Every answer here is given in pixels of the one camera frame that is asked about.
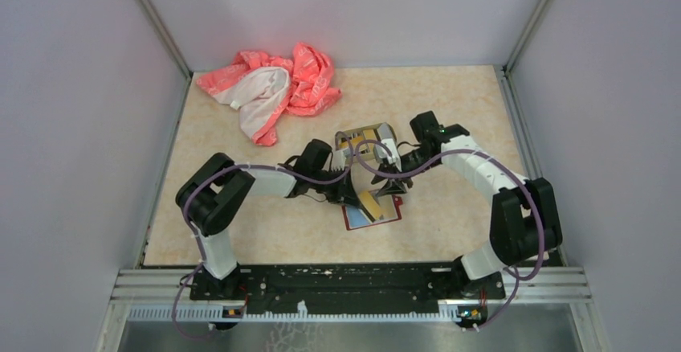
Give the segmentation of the red card holder wallet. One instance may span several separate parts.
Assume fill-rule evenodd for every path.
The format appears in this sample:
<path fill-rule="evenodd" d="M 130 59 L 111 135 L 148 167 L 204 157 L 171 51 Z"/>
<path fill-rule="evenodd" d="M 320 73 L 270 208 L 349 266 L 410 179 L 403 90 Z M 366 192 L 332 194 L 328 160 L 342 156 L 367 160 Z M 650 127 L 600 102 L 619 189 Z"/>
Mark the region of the red card holder wallet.
<path fill-rule="evenodd" d="M 378 196 L 377 190 L 366 191 L 365 196 L 373 198 L 373 203 L 370 203 L 368 207 L 342 207 L 347 231 L 374 227 L 402 219 L 403 201 L 400 196 L 391 194 Z"/>

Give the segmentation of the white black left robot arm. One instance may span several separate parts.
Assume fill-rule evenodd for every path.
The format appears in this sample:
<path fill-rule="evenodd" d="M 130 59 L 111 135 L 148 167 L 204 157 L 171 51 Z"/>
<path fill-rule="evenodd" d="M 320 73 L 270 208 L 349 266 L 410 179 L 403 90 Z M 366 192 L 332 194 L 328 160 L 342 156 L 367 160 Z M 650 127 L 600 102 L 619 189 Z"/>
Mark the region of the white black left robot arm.
<path fill-rule="evenodd" d="M 294 199 L 313 191 L 327 203 L 360 207 L 351 177 L 357 155 L 353 145 L 334 149 L 313 139 L 301 154 L 275 166 L 238 164 L 225 153 L 211 156 L 175 196 L 197 242 L 198 269 L 211 291 L 229 299 L 241 287 L 228 227 L 247 197 Z"/>

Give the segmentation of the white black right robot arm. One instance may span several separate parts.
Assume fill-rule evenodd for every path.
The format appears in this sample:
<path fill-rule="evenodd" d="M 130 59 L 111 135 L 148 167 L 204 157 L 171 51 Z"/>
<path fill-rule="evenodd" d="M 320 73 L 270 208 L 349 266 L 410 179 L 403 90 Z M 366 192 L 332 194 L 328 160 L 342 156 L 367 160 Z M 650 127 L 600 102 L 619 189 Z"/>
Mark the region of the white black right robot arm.
<path fill-rule="evenodd" d="M 445 126 L 431 111 L 410 121 L 416 139 L 399 153 L 393 129 L 386 123 L 375 132 L 374 156 L 379 163 L 373 182 L 384 182 L 382 194 L 404 194 L 413 176 L 445 166 L 465 178 L 490 203 L 491 221 L 485 243 L 454 262 L 452 286 L 461 297 L 473 297 L 484 278 L 528 259 L 540 258 L 563 242 L 555 193 L 545 178 L 518 174 L 487 153 L 459 124 Z"/>

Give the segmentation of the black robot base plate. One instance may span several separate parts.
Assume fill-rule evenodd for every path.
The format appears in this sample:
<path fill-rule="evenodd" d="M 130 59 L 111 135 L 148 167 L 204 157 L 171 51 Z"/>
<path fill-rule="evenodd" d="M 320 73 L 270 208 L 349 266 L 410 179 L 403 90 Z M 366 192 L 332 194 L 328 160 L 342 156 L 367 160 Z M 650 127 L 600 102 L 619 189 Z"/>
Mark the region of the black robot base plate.
<path fill-rule="evenodd" d="M 452 261 L 241 264 L 222 287 L 198 272 L 190 288 L 193 301 L 246 301 L 249 314 L 293 313 L 301 301 L 313 314 L 434 313 L 441 300 L 506 297 L 500 272 L 471 280 Z"/>

